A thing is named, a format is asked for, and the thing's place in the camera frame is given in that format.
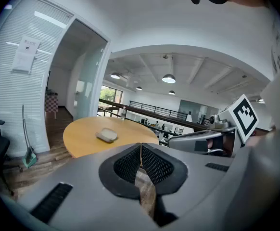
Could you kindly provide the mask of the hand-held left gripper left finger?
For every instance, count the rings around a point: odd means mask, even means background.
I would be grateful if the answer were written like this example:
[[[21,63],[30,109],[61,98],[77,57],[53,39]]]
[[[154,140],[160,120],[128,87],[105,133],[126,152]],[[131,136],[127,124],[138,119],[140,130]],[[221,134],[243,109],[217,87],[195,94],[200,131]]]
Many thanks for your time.
[[[140,205],[140,191],[114,170],[121,157],[140,163],[140,144],[119,146],[70,160],[37,182],[18,201],[0,198],[26,231],[154,231]]]

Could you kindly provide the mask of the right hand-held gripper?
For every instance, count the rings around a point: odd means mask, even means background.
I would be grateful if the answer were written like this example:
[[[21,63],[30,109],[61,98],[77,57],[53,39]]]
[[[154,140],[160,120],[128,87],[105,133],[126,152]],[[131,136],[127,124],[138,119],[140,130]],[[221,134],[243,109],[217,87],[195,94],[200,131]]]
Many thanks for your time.
[[[243,94],[217,115],[209,118],[209,129],[169,139],[172,149],[196,154],[236,155],[254,132],[259,118]]]

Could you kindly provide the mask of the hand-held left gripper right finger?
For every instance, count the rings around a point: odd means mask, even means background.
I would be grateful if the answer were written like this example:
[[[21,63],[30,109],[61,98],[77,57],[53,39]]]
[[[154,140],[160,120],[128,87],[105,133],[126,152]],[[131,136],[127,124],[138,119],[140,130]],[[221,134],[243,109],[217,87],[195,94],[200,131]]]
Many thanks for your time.
[[[143,168],[155,186],[153,219],[162,227],[203,200],[225,176],[231,158],[142,143]]]

